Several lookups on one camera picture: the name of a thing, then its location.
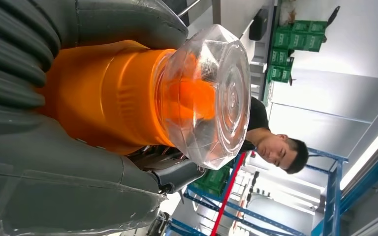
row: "clear plastic dome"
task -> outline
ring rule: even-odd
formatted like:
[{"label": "clear plastic dome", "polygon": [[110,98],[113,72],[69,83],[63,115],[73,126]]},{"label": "clear plastic dome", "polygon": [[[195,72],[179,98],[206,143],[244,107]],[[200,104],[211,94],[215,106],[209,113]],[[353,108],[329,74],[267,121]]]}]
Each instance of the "clear plastic dome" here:
[{"label": "clear plastic dome", "polygon": [[240,40],[220,25],[200,31],[171,56],[159,82],[170,141],[196,164],[221,168],[245,139],[250,89]]}]

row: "blue shelving rack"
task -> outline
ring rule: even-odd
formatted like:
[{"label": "blue shelving rack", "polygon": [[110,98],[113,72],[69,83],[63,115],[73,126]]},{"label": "blue shelving rack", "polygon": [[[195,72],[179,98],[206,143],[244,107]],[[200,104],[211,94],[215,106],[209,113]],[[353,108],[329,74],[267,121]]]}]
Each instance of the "blue shelving rack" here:
[{"label": "blue shelving rack", "polygon": [[[338,235],[340,235],[340,201],[341,201],[340,181],[341,181],[341,178],[342,178],[343,163],[347,162],[347,158],[344,158],[342,156],[338,156],[338,155],[335,155],[335,154],[332,154],[332,153],[316,150],[316,149],[313,149],[313,148],[309,148],[309,152],[311,153],[310,156],[328,157],[328,158],[331,158],[335,161],[329,170],[324,170],[324,169],[314,167],[314,166],[310,166],[310,165],[306,166],[307,168],[309,168],[311,170],[318,171],[318,172],[321,172],[321,173],[328,175],[327,198],[326,198],[326,205],[325,205],[325,217],[324,217],[324,220],[321,222],[321,225],[319,225],[319,227],[320,227],[319,232],[314,230],[311,235],[312,236],[320,236],[320,235],[322,235],[322,236],[338,236]],[[240,161],[243,161],[243,159],[240,158],[240,156],[237,156],[234,166],[237,166]],[[230,179],[236,174],[237,173],[233,171],[230,175]],[[224,194],[221,195],[221,196],[215,196],[213,194],[207,193],[203,190],[197,189],[197,188],[190,185],[190,186],[188,186],[186,192],[184,193],[184,197],[189,199],[189,200],[192,200],[192,201],[194,201],[194,202],[196,202],[196,203],[198,203],[198,204],[200,204],[204,207],[207,207],[207,208],[212,209],[214,211],[219,211],[220,207],[218,207],[218,205],[216,205],[213,201],[222,202],[223,199],[224,199],[224,195],[227,191],[231,191],[231,189],[229,189],[229,183],[227,183],[227,185],[225,187]],[[190,193],[198,195],[199,197],[201,197],[201,199],[197,199],[197,198],[191,196]],[[225,216],[227,216],[227,217],[229,217],[229,218],[231,218],[231,219],[233,219],[237,222],[240,222],[240,223],[242,223],[242,224],[244,224],[244,225],[246,225],[246,226],[248,226],[252,229],[255,229],[259,232],[267,234],[269,236],[306,236],[306,234],[304,234],[302,232],[299,232],[295,229],[292,229],[292,228],[290,228],[286,225],[278,223],[275,220],[264,217],[260,214],[253,212],[253,211],[242,208],[242,207],[238,206],[237,204],[228,202],[226,204],[226,206],[233,208],[233,209],[237,210],[238,212],[242,212],[245,215],[249,215],[249,216],[251,216],[255,219],[269,223],[269,224],[271,224],[271,225],[273,225],[273,226],[275,226],[275,227],[277,227],[277,228],[279,228],[279,229],[281,229],[285,232],[288,232],[288,233],[284,233],[284,232],[280,232],[280,231],[266,229],[266,228],[257,226],[255,224],[249,222],[249,221],[246,221],[245,219],[242,219],[242,218],[240,218],[236,215],[233,215],[233,214],[231,214],[227,211],[224,211],[223,215],[225,215]],[[175,220],[175,219],[172,220],[170,227],[169,227],[169,230],[175,231],[175,232],[177,232],[177,233],[179,233],[180,235],[183,235],[183,236],[186,236],[186,235],[188,235],[188,236],[189,235],[205,236],[204,233],[201,233],[197,229],[194,229],[194,228],[184,224],[183,222],[180,222],[180,221]]]}]

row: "orange plastic part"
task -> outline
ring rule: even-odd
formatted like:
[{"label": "orange plastic part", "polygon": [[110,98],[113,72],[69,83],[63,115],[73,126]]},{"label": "orange plastic part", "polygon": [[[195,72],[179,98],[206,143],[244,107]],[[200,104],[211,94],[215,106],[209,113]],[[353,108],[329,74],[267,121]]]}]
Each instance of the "orange plastic part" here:
[{"label": "orange plastic part", "polygon": [[[38,89],[46,98],[39,111],[58,120],[69,136],[118,154],[146,145],[173,147],[164,120],[191,120],[194,109],[198,118],[211,119],[215,98],[196,69],[196,78],[182,73],[159,89],[174,52],[134,41],[62,50],[47,73],[47,85]],[[196,62],[186,66],[196,67]],[[162,102],[160,90],[172,101]]]}]

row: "metal rack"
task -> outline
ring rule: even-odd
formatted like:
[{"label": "metal rack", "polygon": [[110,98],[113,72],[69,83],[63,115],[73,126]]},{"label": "metal rack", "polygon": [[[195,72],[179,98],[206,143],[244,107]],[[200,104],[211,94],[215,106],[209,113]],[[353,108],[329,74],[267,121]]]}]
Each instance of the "metal rack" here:
[{"label": "metal rack", "polygon": [[[324,170],[321,168],[317,168],[314,166],[307,165],[306,167],[322,172],[324,174],[328,175],[328,184],[327,184],[327,198],[326,198],[326,205],[325,205],[325,217],[324,220],[319,225],[320,229],[318,232],[318,235],[322,233],[322,236],[338,236],[340,234],[340,201],[341,201],[341,191],[340,191],[340,180],[342,178],[342,172],[343,172],[343,163],[347,162],[347,158],[344,158],[342,156],[334,155],[328,152],[323,152],[320,150],[316,150],[313,148],[309,148],[309,152],[312,153],[311,156],[322,156],[322,157],[328,157],[333,160],[335,160],[333,166],[329,170]],[[197,189],[193,186],[188,186],[186,192],[184,193],[184,197],[194,201],[204,207],[207,207],[209,209],[212,209],[214,211],[218,212],[217,219],[215,221],[214,227],[211,232],[211,236],[215,236],[218,230],[218,226],[220,223],[220,219],[223,215],[229,217],[230,219],[240,222],[245,226],[248,226],[254,230],[257,230],[259,232],[262,232],[264,234],[267,234],[269,236],[306,236],[306,234],[299,232],[295,229],[292,229],[286,225],[283,225],[281,223],[278,223],[275,220],[269,219],[267,217],[264,217],[260,214],[257,214],[253,211],[250,211],[248,209],[242,208],[238,206],[237,204],[228,202],[229,196],[232,192],[232,187],[235,182],[235,178],[238,174],[238,171],[240,170],[244,160],[246,158],[246,153],[243,153],[241,155],[238,155],[236,157],[236,161],[234,164],[233,171],[229,177],[229,181],[225,186],[224,194],[221,196],[215,196],[213,194],[209,194],[205,191],[202,191],[200,189]],[[200,198],[195,198],[191,196],[190,193],[196,194]],[[243,218],[240,218],[236,215],[233,215],[227,211],[225,211],[225,207],[230,207],[232,209],[237,210],[238,212],[242,212],[244,215],[251,216],[255,219],[264,221],[268,224],[271,224],[285,232],[279,232],[275,230],[266,229],[260,226],[257,226],[249,221],[246,221]],[[170,225],[170,230],[175,231],[179,233],[180,235],[186,236],[186,235],[197,235],[197,236],[205,236],[204,233],[198,231],[197,229],[194,229],[183,222],[180,222],[178,220],[173,219]],[[312,235],[316,234],[318,230],[314,230]]]}]

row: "green storage bin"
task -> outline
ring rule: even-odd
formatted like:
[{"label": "green storage bin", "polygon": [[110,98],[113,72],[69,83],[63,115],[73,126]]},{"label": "green storage bin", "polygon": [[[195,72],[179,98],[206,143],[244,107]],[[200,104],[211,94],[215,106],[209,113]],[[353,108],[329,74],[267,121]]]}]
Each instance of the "green storage bin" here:
[{"label": "green storage bin", "polygon": [[291,29],[290,26],[278,27],[276,29],[276,32],[273,38],[273,47],[288,48],[290,29]]},{"label": "green storage bin", "polygon": [[288,49],[274,48],[271,52],[270,64],[271,65],[287,65]]},{"label": "green storage bin", "polygon": [[324,34],[308,34],[304,50],[310,52],[319,52],[323,41]]},{"label": "green storage bin", "polygon": [[267,80],[288,83],[294,58],[289,58],[287,66],[271,65],[267,71]]},{"label": "green storage bin", "polygon": [[194,181],[192,186],[210,194],[221,196],[229,178],[229,167],[223,166],[217,171],[208,170],[202,178]]},{"label": "green storage bin", "polygon": [[326,21],[311,21],[308,32],[325,34],[325,29],[327,28]]},{"label": "green storage bin", "polygon": [[295,21],[292,27],[293,32],[308,32],[311,21]]},{"label": "green storage bin", "polygon": [[307,42],[307,33],[292,32],[289,39],[289,48],[295,50],[304,50]]}]

